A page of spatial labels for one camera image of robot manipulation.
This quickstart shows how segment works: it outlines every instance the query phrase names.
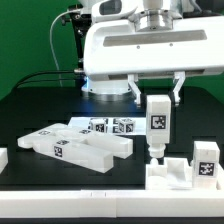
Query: cable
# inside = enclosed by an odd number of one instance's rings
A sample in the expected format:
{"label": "cable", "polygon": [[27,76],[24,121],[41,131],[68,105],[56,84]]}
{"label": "cable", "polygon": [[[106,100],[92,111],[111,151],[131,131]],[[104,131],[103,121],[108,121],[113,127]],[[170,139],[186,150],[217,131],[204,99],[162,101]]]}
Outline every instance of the cable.
{"label": "cable", "polygon": [[75,9],[75,10],[71,10],[71,11],[67,11],[67,12],[61,13],[59,16],[57,16],[55,18],[55,20],[51,24],[51,28],[50,28],[50,46],[51,46],[51,52],[52,52],[52,55],[53,55],[54,63],[55,63],[56,69],[58,71],[60,70],[60,67],[59,67],[59,64],[58,64],[58,60],[57,60],[57,57],[56,57],[56,54],[55,54],[55,50],[54,50],[54,45],[53,45],[53,30],[54,30],[54,26],[55,26],[56,22],[62,16],[68,15],[70,13],[75,13],[75,12],[80,12],[80,10],[79,9]]}
{"label": "cable", "polygon": [[19,82],[17,83],[12,90],[17,89],[21,85],[29,84],[29,83],[40,83],[40,82],[57,82],[57,81],[75,81],[78,80],[77,78],[72,79],[45,79],[45,80],[37,80],[37,81],[26,81],[26,82]]}
{"label": "cable", "polygon": [[191,5],[194,7],[194,9],[196,9],[199,12],[202,12],[201,7],[197,4],[196,0],[189,0],[189,2],[191,3]]}
{"label": "cable", "polygon": [[40,75],[55,75],[55,74],[74,74],[75,72],[73,70],[68,70],[68,71],[40,71],[40,72],[35,72],[35,73],[32,73],[30,75],[27,75],[25,77],[23,77],[22,79],[20,79],[16,85],[18,83],[21,83],[21,82],[24,82],[26,81],[27,79],[30,79],[32,77],[35,77],[35,76],[40,76]]}

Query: upright white block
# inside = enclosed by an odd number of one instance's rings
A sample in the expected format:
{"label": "upright white block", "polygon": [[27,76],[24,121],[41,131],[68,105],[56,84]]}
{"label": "upright white block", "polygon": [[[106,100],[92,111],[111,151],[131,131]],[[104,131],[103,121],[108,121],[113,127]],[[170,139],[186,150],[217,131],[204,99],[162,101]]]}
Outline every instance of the upright white block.
{"label": "upright white block", "polygon": [[220,150],[215,142],[194,143],[192,181],[194,188],[216,189]]}
{"label": "upright white block", "polygon": [[171,100],[167,95],[147,97],[146,139],[150,155],[164,156],[165,144],[170,142]]}
{"label": "upright white block", "polygon": [[0,173],[5,169],[8,164],[8,155],[6,148],[0,148]]}

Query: white rectangular block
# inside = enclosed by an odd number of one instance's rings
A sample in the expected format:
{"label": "white rectangular block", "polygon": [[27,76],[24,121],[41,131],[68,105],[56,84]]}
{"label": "white rectangular block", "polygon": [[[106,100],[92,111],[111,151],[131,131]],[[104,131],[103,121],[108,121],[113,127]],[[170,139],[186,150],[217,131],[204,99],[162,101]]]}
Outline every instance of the white rectangular block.
{"label": "white rectangular block", "polygon": [[215,142],[194,143],[193,187],[216,189],[220,150]]}
{"label": "white rectangular block", "polygon": [[75,140],[85,138],[85,144],[110,151],[114,156],[122,159],[126,159],[133,153],[133,140],[129,138],[93,130],[84,130],[80,127],[68,127],[65,130],[58,131],[56,135]]}
{"label": "white rectangular block", "polygon": [[113,154],[111,152],[74,140],[49,136],[34,141],[33,148],[38,153],[101,173],[113,168]]}
{"label": "white rectangular block", "polygon": [[167,95],[147,97],[146,138],[148,144],[170,142],[171,100]]}
{"label": "white rectangular block", "polygon": [[7,148],[0,148],[0,173],[8,164]]}

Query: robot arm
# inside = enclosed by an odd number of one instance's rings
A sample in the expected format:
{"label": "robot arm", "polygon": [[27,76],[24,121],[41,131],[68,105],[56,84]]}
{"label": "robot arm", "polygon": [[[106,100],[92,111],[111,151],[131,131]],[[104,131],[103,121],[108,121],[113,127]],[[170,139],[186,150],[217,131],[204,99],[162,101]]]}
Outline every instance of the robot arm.
{"label": "robot arm", "polygon": [[[102,13],[102,8],[112,2],[114,6],[120,2],[114,14]],[[127,91],[130,75],[135,80],[173,78],[180,80],[174,91],[178,103],[178,90],[185,76],[221,74],[224,17],[183,19],[183,8],[193,10],[183,2],[135,0],[128,5],[120,0],[94,5],[94,22],[87,33],[84,54],[91,89],[94,83],[99,91],[101,82],[111,86],[109,83],[126,80]]]}

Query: white block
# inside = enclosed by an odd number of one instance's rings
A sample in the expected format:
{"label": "white block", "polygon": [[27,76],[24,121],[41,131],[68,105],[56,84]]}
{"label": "white block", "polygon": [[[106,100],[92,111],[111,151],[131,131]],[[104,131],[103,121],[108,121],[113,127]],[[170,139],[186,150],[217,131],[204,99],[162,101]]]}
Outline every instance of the white block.
{"label": "white block", "polygon": [[78,140],[85,138],[85,144],[105,149],[114,156],[126,159],[133,153],[133,140],[107,133],[92,130],[83,130],[80,127],[67,128],[56,133],[57,136]]}
{"label": "white block", "polygon": [[28,134],[26,136],[23,136],[23,137],[19,138],[17,140],[18,141],[18,146],[21,147],[21,148],[30,149],[30,148],[33,147],[32,142],[34,140],[41,139],[41,138],[47,137],[47,136],[54,136],[55,132],[57,130],[61,130],[61,129],[64,129],[64,128],[67,128],[67,125],[65,125],[65,124],[54,124],[54,125],[51,125],[47,128],[43,128],[39,131],[33,132],[31,134]]}
{"label": "white block", "polygon": [[21,137],[18,145],[102,173],[113,167],[113,156],[133,153],[131,139],[63,124]]}
{"label": "white block", "polygon": [[145,189],[192,189],[192,168],[187,159],[164,158],[164,165],[146,165]]}
{"label": "white block", "polygon": [[194,188],[217,188],[219,156],[220,150],[215,142],[194,143],[192,174]]}
{"label": "white block", "polygon": [[90,121],[90,129],[98,132],[107,132],[107,125],[104,119],[92,119]]}
{"label": "white block", "polygon": [[49,136],[35,140],[33,148],[38,153],[101,173],[113,168],[113,154],[111,152],[74,140]]}
{"label": "white block", "polygon": [[150,155],[164,156],[165,144],[170,142],[171,100],[167,95],[147,97],[146,139]]}
{"label": "white block", "polygon": [[6,148],[0,148],[0,173],[5,169],[8,164],[8,155]]}

